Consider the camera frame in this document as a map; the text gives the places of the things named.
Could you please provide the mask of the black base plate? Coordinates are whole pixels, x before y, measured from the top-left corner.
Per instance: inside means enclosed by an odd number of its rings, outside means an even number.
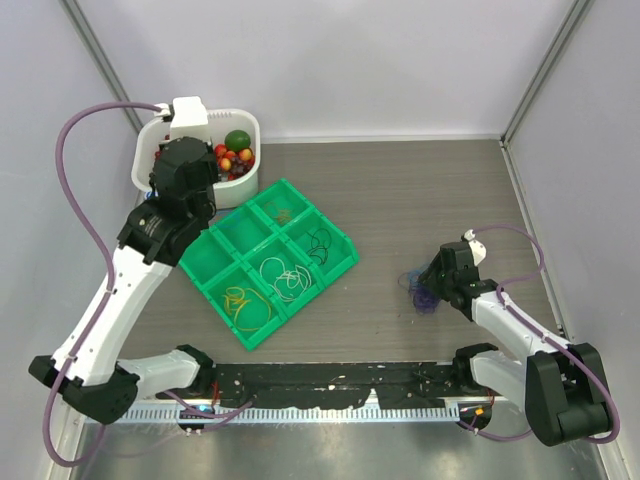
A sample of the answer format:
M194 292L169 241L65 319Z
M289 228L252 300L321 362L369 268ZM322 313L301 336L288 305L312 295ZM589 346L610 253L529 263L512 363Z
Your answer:
M223 407L301 410L359 409L372 394L383 410L441 407L447 398L488 393L437 362L218 364L205 391Z

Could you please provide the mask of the red yellow cherries bunch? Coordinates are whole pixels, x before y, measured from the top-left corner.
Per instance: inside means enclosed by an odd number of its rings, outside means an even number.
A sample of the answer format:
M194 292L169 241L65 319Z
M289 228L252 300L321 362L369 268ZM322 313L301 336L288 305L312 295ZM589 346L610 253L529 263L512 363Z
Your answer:
M255 165L255 154L251 148L238 152L230 150L223 144L214 147L217 159L219 178L221 181L233 181L246 175Z

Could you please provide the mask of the white plastic basket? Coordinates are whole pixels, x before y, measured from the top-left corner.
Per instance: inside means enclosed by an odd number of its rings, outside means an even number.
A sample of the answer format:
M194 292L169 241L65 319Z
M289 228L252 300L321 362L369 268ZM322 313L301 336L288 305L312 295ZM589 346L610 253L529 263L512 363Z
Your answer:
M251 139L250 148L255 156L253 167L238 179L220 181L214 185L217 208L234 208L258 193L258 169L261 163L259 123L252 114L241 109L209 109L208 120L214 146L223 143L225 136L233 130L243 130ZM144 197L151 192L149 175L155 162L155 153L169 133L169 123L157 117L149 120L138 134L131 180Z

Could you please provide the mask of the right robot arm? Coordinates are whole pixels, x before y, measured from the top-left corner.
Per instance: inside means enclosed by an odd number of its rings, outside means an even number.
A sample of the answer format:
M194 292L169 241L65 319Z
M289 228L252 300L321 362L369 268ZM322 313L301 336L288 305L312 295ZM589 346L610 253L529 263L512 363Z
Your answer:
M482 279L486 256L477 240L445 243L418 279L437 298L493 334L510 352L478 344L456 354L451 380L465 395L487 387L524 412L546 446L579 439L604 443L620 427L601 356L589 343L572 344L546 330L491 279Z

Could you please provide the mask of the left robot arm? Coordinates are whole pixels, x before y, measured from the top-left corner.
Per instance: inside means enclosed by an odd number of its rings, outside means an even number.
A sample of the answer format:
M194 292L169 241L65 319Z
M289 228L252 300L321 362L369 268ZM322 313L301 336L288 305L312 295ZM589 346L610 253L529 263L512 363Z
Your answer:
M190 345L137 360L119 354L153 292L208 228L216 212L217 179L210 142L194 137L168 141L150 174L154 197L130 212L118 235L114 276L92 302L105 306L97 322L79 349L73 346L90 325L90 312L54 354L32 360L30 374L79 413L110 425L139 399L169 390L200 399L211 391L214 361Z

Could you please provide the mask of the green compartment tray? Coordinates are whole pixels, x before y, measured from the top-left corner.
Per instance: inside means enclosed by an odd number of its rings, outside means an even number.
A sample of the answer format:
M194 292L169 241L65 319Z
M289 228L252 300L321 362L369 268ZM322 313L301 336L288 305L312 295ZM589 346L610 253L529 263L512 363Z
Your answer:
M253 351L358 261L350 237L280 179L203 231L179 265Z

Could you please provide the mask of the green lime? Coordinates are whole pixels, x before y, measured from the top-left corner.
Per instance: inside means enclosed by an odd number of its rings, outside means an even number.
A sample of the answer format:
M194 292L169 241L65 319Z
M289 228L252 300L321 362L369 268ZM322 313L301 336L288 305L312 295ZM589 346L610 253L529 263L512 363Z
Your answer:
M224 144L228 150L239 152L249 148L252 144L252 139L248 132L236 129L225 136Z

